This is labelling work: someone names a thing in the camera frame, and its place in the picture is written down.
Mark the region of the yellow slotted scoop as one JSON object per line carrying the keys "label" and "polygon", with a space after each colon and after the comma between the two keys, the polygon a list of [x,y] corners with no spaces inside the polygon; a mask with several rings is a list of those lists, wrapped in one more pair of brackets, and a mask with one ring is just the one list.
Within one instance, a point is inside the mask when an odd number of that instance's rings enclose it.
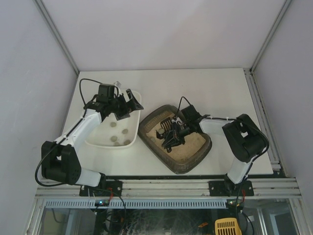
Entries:
{"label": "yellow slotted scoop", "polygon": [[242,235],[238,220],[233,217],[217,219],[214,227],[216,235]]}

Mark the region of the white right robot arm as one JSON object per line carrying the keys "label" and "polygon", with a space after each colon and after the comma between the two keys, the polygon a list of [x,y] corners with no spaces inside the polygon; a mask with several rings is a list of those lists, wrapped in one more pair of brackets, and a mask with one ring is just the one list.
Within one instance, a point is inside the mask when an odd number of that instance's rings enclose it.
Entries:
{"label": "white right robot arm", "polygon": [[237,118],[203,115],[186,122],[172,121],[162,146],[170,152],[174,146],[185,144],[185,137],[192,133],[217,134],[226,138],[234,155],[226,180],[235,185],[248,177],[253,163],[269,149],[268,138],[247,114]]}

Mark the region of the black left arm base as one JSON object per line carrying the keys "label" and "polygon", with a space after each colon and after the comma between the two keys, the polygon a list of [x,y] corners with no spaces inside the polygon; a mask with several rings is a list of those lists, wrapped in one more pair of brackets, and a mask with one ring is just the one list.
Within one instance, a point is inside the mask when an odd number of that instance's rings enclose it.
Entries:
{"label": "black left arm base", "polygon": [[81,186],[79,196],[82,197],[109,197],[121,196],[123,189],[123,182],[118,180],[109,180],[101,182],[99,186]]}

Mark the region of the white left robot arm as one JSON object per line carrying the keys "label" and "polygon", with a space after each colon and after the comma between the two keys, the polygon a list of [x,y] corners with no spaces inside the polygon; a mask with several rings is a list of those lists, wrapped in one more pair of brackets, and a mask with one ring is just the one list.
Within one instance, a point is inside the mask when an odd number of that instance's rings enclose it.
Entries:
{"label": "white left robot arm", "polygon": [[109,115],[117,121],[129,118],[132,112],[143,110],[143,106],[132,90],[115,94],[116,87],[105,86],[88,101],[78,121],[54,141],[45,141],[41,148],[41,161],[35,173],[60,185],[97,187],[105,175],[81,166],[78,151],[89,134]]}

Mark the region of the aluminium frame rail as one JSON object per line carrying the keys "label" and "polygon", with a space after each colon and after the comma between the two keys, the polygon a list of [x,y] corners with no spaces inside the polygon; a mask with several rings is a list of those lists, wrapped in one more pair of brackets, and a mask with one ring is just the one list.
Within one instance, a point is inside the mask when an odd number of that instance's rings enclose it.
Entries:
{"label": "aluminium frame rail", "polygon": [[[214,198],[216,187],[213,179],[173,180],[122,180],[122,186],[115,191],[125,199],[163,198]],[[250,179],[242,186],[247,198],[301,198],[301,192],[294,178]],[[38,187],[36,198],[78,198],[79,186]]]}

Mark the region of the black litter scoop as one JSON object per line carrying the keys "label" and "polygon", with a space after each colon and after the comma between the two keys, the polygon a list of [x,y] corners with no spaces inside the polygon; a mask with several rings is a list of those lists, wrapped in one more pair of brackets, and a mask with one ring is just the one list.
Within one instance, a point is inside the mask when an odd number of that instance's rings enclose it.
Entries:
{"label": "black litter scoop", "polygon": [[163,134],[159,134],[158,130],[156,131],[156,137],[159,140],[163,140],[161,146],[163,149],[165,149],[168,153],[172,151],[173,147],[185,144],[185,139],[176,140],[173,137],[171,137],[171,127],[172,127],[172,118],[167,117],[163,121],[160,122],[161,128],[164,129]]}

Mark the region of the grey litter box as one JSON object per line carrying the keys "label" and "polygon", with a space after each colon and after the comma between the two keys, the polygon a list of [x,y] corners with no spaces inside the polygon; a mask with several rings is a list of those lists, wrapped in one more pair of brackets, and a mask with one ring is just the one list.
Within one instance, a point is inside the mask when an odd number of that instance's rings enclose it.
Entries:
{"label": "grey litter box", "polygon": [[186,122],[181,111],[175,106],[163,105],[147,115],[139,124],[138,136],[173,173],[185,174],[203,161],[212,148],[212,140],[207,134],[192,133],[185,137],[185,144],[173,147],[168,153],[161,146],[163,140],[156,137],[156,131],[161,128],[160,122],[168,117],[179,117]]}

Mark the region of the white plastic tray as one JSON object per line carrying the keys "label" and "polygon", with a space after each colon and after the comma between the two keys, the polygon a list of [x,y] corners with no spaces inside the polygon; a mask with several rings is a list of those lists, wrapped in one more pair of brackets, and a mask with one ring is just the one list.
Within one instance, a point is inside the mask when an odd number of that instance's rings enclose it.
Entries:
{"label": "white plastic tray", "polygon": [[92,120],[85,143],[102,148],[125,148],[133,144],[138,132],[141,96],[114,85],[100,86],[95,98],[85,106]]}

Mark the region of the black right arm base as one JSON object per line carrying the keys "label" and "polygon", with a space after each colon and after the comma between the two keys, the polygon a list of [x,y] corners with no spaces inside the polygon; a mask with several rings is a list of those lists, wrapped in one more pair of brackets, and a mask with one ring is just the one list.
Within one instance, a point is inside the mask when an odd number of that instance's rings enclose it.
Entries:
{"label": "black right arm base", "polygon": [[231,181],[209,181],[210,196],[254,196],[254,190],[251,181],[244,181],[240,184],[233,184]]}

